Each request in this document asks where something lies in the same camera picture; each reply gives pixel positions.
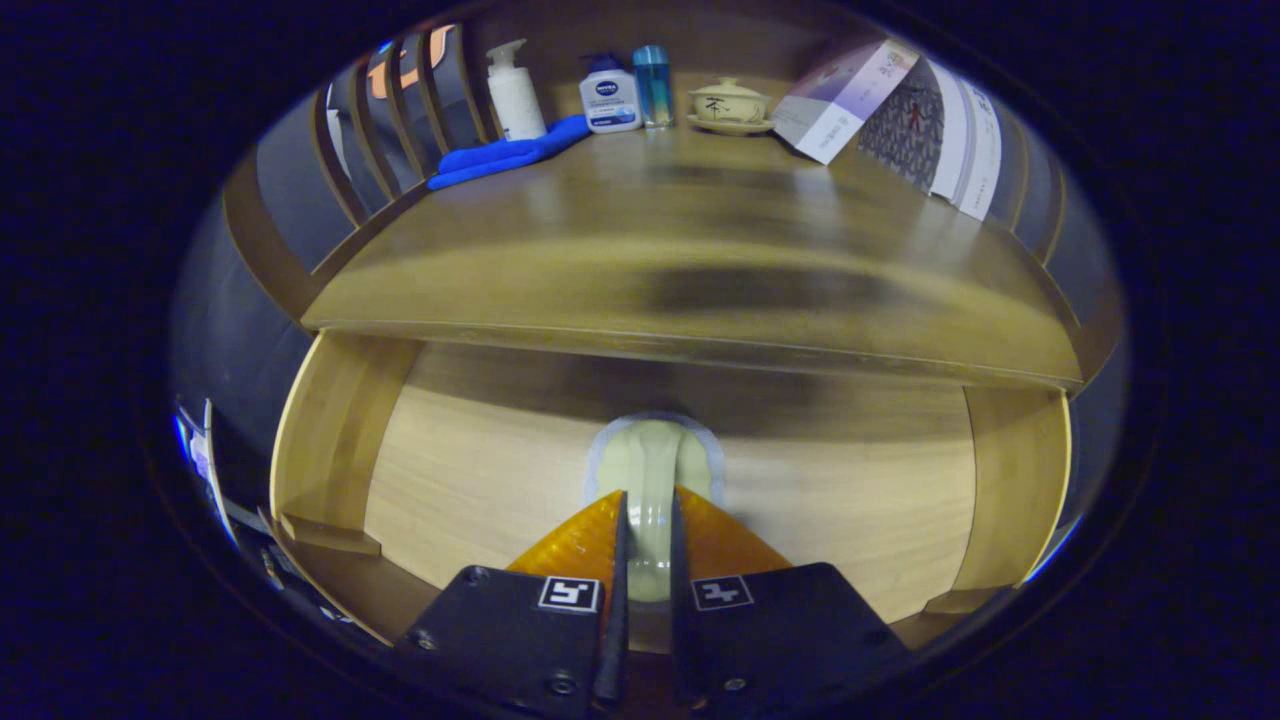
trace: blue towel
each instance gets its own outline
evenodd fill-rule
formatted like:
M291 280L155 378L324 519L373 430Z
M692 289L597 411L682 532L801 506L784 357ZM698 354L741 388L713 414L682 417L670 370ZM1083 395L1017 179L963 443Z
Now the blue towel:
M481 147L454 150L440 159L439 174L426 181L426 187L440 190L468 179L531 165L556 155L590 133L586 118L570 115L553 124L547 135L538 140L499 140Z

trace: booklet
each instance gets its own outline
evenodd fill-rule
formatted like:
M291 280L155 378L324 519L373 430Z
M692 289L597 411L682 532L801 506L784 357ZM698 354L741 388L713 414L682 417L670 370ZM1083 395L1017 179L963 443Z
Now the booklet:
M1000 119L973 83L920 60L858 136L858 149L979 220L1001 168Z
M774 132L827 165L906 77L919 54L883 36L844 45L803 77L773 110Z

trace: wooden shelf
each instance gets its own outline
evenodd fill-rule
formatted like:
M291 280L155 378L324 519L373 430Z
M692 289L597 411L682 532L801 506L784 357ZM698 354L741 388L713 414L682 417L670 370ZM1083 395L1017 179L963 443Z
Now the wooden shelf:
M1074 391L1064 309L1016 241L865 155L824 168L772 136L677 127L428 195L303 324Z
M595 434L652 409L716 433L726 510L792 562L836 565L891 623L1023 582L1066 487L1057 389L325 331L280 421L270 524L332 602L392 642L460 569L504 568L580 510ZM635 620L634 648L664 651L664 625Z

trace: orange gripper pad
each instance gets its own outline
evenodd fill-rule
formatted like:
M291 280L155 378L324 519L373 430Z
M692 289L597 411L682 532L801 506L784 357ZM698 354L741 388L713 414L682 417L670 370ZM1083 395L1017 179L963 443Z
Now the orange gripper pad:
M676 486L685 520L689 579L749 575L791 568L786 557L704 497Z
M604 597L613 597L613 542L621 505L622 491L588 505L525 551L507 570L596 579L604 583Z

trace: ceramic object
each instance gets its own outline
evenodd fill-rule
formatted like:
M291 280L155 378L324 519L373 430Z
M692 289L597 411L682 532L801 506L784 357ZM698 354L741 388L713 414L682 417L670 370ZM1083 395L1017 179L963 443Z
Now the ceramic object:
M710 430L675 413L618 418L600 430L588 452L588 503L627 492L631 539L627 597L671 598L671 503L682 487L708 502L723 502L724 454Z
M689 96L694 100L694 111L701 120L713 123L763 123L764 110L769 101L768 95L737 85L735 77L717 78L718 85L708 85L698 90L690 90Z
M721 135L732 135L737 137L748 135L759 135L762 132L769 132L771 129L773 129L773 120L764 120L762 123L733 123L733 122L717 123L712 120L704 120L698 115L691 114L689 115L689 122L703 129L709 129L712 132L718 132Z

